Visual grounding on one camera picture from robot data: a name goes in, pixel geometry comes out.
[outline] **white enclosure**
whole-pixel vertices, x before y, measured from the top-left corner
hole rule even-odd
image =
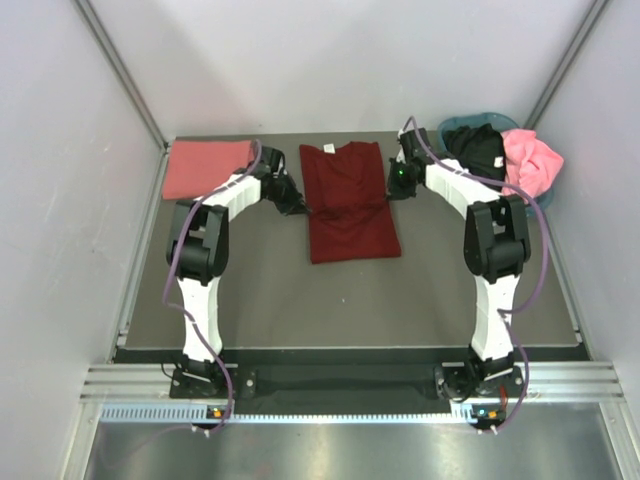
[[[96,0],[164,134],[524,123],[587,0]]]
[[[0,478],[59,471],[165,153],[74,3],[3,9]],[[593,3],[91,2],[166,140],[524,124]],[[610,3],[537,130],[566,158],[549,219],[582,326],[640,423],[640,7]]]
[[[538,126],[566,158],[549,211],[556,246],[591,348],[613,360],[636,423],[639,20],[633,0],[608,7]]]
[[[71,2],[10,2],[0,58],[2,478],[53,478],[115,333],[160,152]]]

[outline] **pink cloth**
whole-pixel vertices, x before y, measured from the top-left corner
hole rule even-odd
[[[532,197],[543,194],[562,168],[564,159],[536,138],[533,130],[516,128],[502,133],[507,156],[507,183],[518,185]],[[503,195],[516,193],[502,189]]]
[[[162,198],[175,200],[205,195],[253,160],[251,142],[178,140],[171,146]]]

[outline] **crumpled fabric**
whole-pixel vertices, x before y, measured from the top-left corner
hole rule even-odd
[[[458,127],[444,132],[442,135],[447,151],[460,162],[463,168],[473,175],[492,180],[504,181],[506,169],[504,165],[504,140],[500,132],[493,129],[490,123],[471,128]],[[500,187],[487,185],[500,191]]]
[[[533,130],[516,128],[502,132],[507,157],[505,181],[517,185],[532,197],[542,195],[551,188],[564,159],[549,146],[536,138]],[[511,195],[510,188],[503,188],[503,195]]]

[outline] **gray tabletop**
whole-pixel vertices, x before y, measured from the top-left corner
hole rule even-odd
[[[395,132],[264,135],[282,150],[298,187],[298,147],[378,142],[395,156]],[[438,195],[393,202],[402,257],[311,265],[305,216],[283,217],[269,202],[245,210],[230,227],[229,265],[220,282],[219,322],[226,347],[465,346],[475,324],[475,284],[462,256],[464,220]],[[160,202],[126,346],[181,348],[184,322],[162,306],[165,248],[173,202]],[[529,222],[532,255],[516,304],[540,271],[540,231]],[[173,301],[181,302],[177,285]],[[553,265],[537,303],[513,319],[525,345],[577,343]]]

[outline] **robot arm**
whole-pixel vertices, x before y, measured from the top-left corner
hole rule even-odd
[[[308,208],[293,179],[285,169],[284,154],[263,147],[259,164],[251,175],[235,183],[239,174],[227,181],[230,187],[209,197],[200,207],[189,226],[176,275],[184,308],[190,312],[205,340],[218,355],[222,338],[218,330],[218,285],[229,258],[229,223],[243,210],[262,199],[272,201],[283,215],[307,213]],[[195,200],[177,202],[174,211],[167,262],[171,264],[175,247],[187,215]],[[186,336],[183,349],[183,368],[198,370],[209,377],[214,359],[205,348],[185,317]]]
[[[426,132],[421,129],[423,138]],[[391,160],[389,196],[415,196],[417,184],[425,185],[452,205],[465,219],[464,257],[476,283],[476,327],[470,344],[470,364],[477,383],[490,381],[513,370],[513,345],[501,310],[511,310],[531,250],[523,200],[503,197],[495,190],[462,176],[467,172],[454,159],[434,164],[419,146],[416,132],[400,132],[402,146]]]

